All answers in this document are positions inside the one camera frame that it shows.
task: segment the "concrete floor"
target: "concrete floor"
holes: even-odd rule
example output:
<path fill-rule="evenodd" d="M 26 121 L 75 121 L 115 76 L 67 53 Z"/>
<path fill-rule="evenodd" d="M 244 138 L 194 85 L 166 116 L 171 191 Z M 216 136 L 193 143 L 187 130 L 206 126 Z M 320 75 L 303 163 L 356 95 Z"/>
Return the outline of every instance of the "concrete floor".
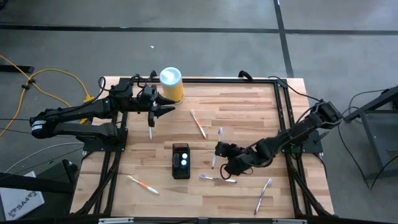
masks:
<path fill-rule="evenodd" d="M 397 30 L 395 0 L 279 0 L 286 29 Z M 105 0 L 10 1 L 0 12 L 0 22 L 12 24 L 211 27 L 277 29 L 273 0 Z M 332 101 L 343 111 L 361 91 L 397 85 L 398 36 L 383 35 L 287 35 L 294 77 L 304 78 L 307 92 Z M 102 75 L 149 74 L 174 66 L 183 75 L 235 77 L 246 70 L 254 77 L 286 77 L 279 34 L 170 33 L 170 32 L 62 32 L 0 30 L 0 54 L 20 65 L 59 68 L 78 75 L 90 93 L 98 92 Z M 23 75 L 0 75 L 0 117 L 11 118 L 17 108 Z M 57 93 L 71 105 L 84 99 L 81 86 L 71 77 L 49 72 L 37 77 L 44 90 Z M 358 97 L 359 106 L 376 94 Z M 20 118 L 45 108 L 65 106 L 31 89 Z M 7 122 L 0 121 L 0 127 Z M 28 131 L 26 122 L 12 129 Z M 364 130 L 357 124 L 341 127 L 348 147 L 365 172 L 375 172 L 374 159 Z M 0 138 L 0 170 L 43 147 L 73 138 L 34 139 L 7 132 Z M 29 159 L 10 172 L 76 149 L 60 147 Z M 397 222 L 396 177 L 378 180 L 373 190 L 364 185 L 354 162 L 332 130 L 323 139 L 328 183 L 335 213 L 341 217 Z M 81 153 L 67 159 L 78 163 Z M 36 167 L 40 172 L 48 164 Z"/>

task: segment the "wooden tabletop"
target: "wooden tabletop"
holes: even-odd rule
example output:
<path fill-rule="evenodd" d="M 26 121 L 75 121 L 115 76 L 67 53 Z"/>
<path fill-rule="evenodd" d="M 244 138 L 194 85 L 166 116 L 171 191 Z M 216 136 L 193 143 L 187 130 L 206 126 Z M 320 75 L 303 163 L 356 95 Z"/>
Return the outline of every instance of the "wooden tabletop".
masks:
<path fill-rule="evenodd" d="M 106 77 L 106 88 L 116 85 L 119 78 Z M 305 93 L 301 78 L 291 78 L 288 82 L 297 91 Z M 223 128 L 222 141 L 242 147 L 277 134 L 280 127 L 274 87 L 250 83 L 185 83 L 184 92 L 184 101 L 176 105 L 174 111 L 155 121 L 153 140 L 149 139 L 147 113 L 129 113 L 129 136 L 119 166 L 112 216 L 294 217 L 282 153 L 276 156 L 269 167 L 254 168 L 252 175 L 233 176 L 237 184 L 199 178 L 200 174 L 219 177 L 220 165 L 226 162 L 226 159 L 219 157 L 216 167 L 211 169 L 219 127 Z M 285 105 L 283 92 L 280 92 Z M 308 100 L 291 90 L 290 99 L 297 119 L 308 108 Z M 203 139 L 193 121 L 191 109 L 195 110 L 207 140 Z M 109 121 L 95 119 L 93 124 L 103 122 Z M 176 142 L 188 143 L 191 149 L 191 178 L 188 180 L 175 180 L 171 174 L 172 144 Z M 81 208 L 98 186 L 103 157 L 103 152 L 94 152 L 83 161 L 71 212 Z M 302 159 L 308 187 L 324 208 L 333 213 L 322 163 L 311 154 L 304 154 Z M 160 195 L 136 184 L 127 175 L 153 187 Z M 269 178 L 272 178 L 273 183 L 265 192 L 259 213 L 254 216 L 261 190 Z M 102 209 L 106 204 L 108 188 L 104 192 Z M 297 192 L 300 208 L 304 212 L 301 190 Z"/>

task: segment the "white lid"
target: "white lid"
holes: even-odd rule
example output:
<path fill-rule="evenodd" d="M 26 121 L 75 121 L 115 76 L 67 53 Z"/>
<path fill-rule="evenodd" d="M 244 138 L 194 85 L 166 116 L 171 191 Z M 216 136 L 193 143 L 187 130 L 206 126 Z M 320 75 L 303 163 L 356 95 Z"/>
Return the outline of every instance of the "white lid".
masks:
<path fill-rule="evenodd" d="M 180 83 L 181 72 L 173 67 L 165 68 L 160 72 L 160 82 L 169 87 L 174 87 Z"/>

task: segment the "yellow cup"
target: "yellow cup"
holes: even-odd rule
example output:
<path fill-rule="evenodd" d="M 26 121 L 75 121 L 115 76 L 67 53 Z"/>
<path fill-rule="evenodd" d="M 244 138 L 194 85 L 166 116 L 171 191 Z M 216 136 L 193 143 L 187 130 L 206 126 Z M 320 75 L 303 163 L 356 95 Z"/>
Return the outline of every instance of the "yellow cup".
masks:
<path fill-rule="evenodd" d="M 165 68 L 159 75 L 164 96 L 175 103 L 181 103 L 184 99 L 181 72 L 173 67 Z"/>

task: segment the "yellow cable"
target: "yellow cable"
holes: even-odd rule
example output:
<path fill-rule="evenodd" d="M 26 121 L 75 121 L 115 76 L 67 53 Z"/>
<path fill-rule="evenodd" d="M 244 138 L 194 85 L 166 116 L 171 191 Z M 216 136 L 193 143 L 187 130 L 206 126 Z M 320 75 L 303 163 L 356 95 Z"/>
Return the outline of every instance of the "yellow cable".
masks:
<path fill-rule="evenodd" d="M 85 92 L 86 92 L 86 99 L 92 98 L 92 96 L 90 96 L 90 94 L 88 94 L 88 91 L 87 91 L 87 89 L 86 89 L 86 86 L 83 84 L 83 82 L 82 82 L 76 75 L 74 75 L 74 74 L 72 74 L 72 73 L 68 73 L 68 72 L 66 72 L 66 71 L 59 70 L 59 69 L 56 69 L 56 68 L 48 68 L 48 69 L 43 69 L 43 70 L 41 70 L 41 71 L 35 72 L 34 74 L 32 74 L 32 75 L 29 77 L 29 76 L 26 75 L 17 65 L 15 65 L 14 63 L 12 63 L 12 62 L 11 62 L 10 60 L 8 60 L 6 57 L 4 57 L 4 56 L 2 56 L 2 55 L 0 55 L 0 57 L 3 58 L 6 62 L 8 62 L 9 64 L 11 64 L 12 66 L 14 66 L 16 69 L 18 69 L 18 71 L 20 71 L 23 75 L 25 75 L 25 77 L 26 77 L 28 80 L 30 80 L 30 79 L 33 78 L 34 76 L 36 76 L 36 75 L 38 75 L 38 74 L 40 74 L 40 73 L 42 73 L 42 72 L 45 72 L 45 71 L 57 71 L 57 72 L 62 72 L 62 73 L 65 73 L 65 74 L 67 74 L 67 75 L 70 75 L 70 76 L 72 76 L 73 78 L 75 78 L 76 80 L 78 80 L 78 81 L 80 82 L 80 84 L 82 85 L 83 89 L 84 89 Z M 59 97 L 57 97 L 57 96 L 54 96 L 54 95 L 52 95 L 52 94 L 50 94 L 50 93 L 47 93 L 47 92 L 43 91 L 43 90 L 40 89 L 35 83 L 33 83 L 33 86 L 35 86 L 36 89 L 39 90 L 41 93 L 43 93 L 43 94 L 45 94 L 45 95 L 47 95 L 47 96 L 50 96 L 50 97 L 52 97 L 52 98 L 55 98 L 55 99 L 61 101 L 62 103 L 65 103 L 68 107 L 70 107 L 70 105 L 69 105 L 65 100 L 63 100 L 63 99 L 61 99 L 61 98 L 59 98 Z M 18 117 L 18 114 L 19 114 L 19 112 L 20 112 L 20 110 L 21 110 L 22 102 L 24 101 L 25 91 L 26 91 L 26 89 L 23 89 L 23 90 L 22 90 L 21 97 L 19 98 L 18 109 L 17 109 L 17 111 L 16 111 L 14 117 L 12 118 L 12 120 L 7 124 L 7 126 L 6 126 L 6 127 L 3 129 L 3 131 L 0 133 L 0 137 L 1 137 L 1 136 L 7 131 L 7 129 L 13 124 L 14 119 L 16 119 L 16 118 Z"/>

